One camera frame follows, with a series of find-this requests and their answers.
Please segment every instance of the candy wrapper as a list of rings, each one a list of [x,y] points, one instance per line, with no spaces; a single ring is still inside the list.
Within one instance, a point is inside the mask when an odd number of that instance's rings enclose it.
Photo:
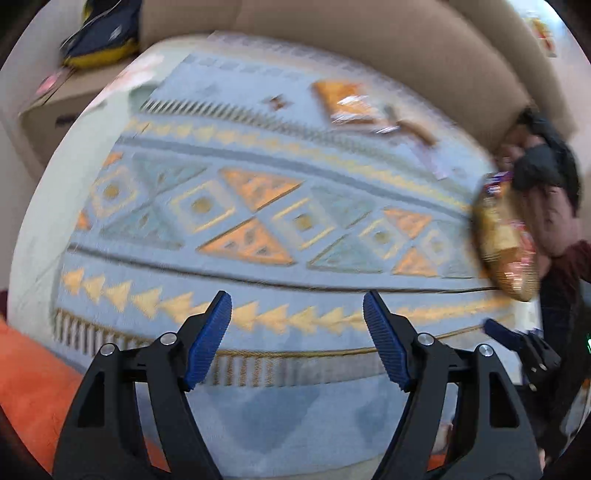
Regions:
[[[491,280],[511,298],[529,301],[540,282],[534,241],[512,204],[512,175],[488,176],[474,208],[476,237]]]
[[[396,128],[378,107],[371,103],[369,96],[359,83],[320,80],[312,84],[334,125],[387,133]]]

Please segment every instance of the cardboard box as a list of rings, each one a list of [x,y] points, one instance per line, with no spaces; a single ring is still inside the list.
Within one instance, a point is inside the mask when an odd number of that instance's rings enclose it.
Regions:
[[[134,59],[96,70],[79,70],[21,113],[21,125],[39,161],[47,165],[78,116]]]

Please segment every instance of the yellow and navy bag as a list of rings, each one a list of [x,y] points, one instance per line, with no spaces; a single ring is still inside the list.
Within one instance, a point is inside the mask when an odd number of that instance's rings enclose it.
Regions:
[[[60,47],[63,64],[91,69],[136,53],[141,4],[141,0],[87,0],[81,29]]]

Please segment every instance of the orange triangle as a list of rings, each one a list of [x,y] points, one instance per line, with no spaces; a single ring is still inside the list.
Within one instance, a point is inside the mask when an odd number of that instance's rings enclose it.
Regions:
[[[88,219],[88,215],[84,210],[82,210],[78,214],[78,220],[76,221],[76,230],[90,230],[92,228],[92,224]]]
[[[386,208],[384,214],[391,224],[398,227],[411,239],[416,238],[431,222],[431,215],[422,215],[396,208]]]
[[[259,171],[223,168],[221,172],[228,185],[236,190],[253,212],[287,195],[301,185],[299,180]]]
[[[412,247],[393,272],[396,275],[416,275],[417,277],[437,277],[437,271],[419,251]]]
[[[121,160],[122,157],[123,157],[123,154],[121,154],[121,153],[117,153],[117,152],[110,153],[109,156],[107,157],[107,159],[105,160],[105,163],[103,163],[103,167],[108,167],[109,165],[112,165],[116,161]]]
[[[294,262],[289,252],[256,218],[223,233],[198,250],[207,255],[245,262],[271,265],[291,265]]]

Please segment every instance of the orange cushion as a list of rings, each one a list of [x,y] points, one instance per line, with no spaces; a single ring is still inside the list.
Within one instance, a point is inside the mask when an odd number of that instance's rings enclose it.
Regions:
[[[51,472],[57,441],[82,376],[0,317],[0,405],[22,442]],[[153,465],[168,470],[147,442]]]

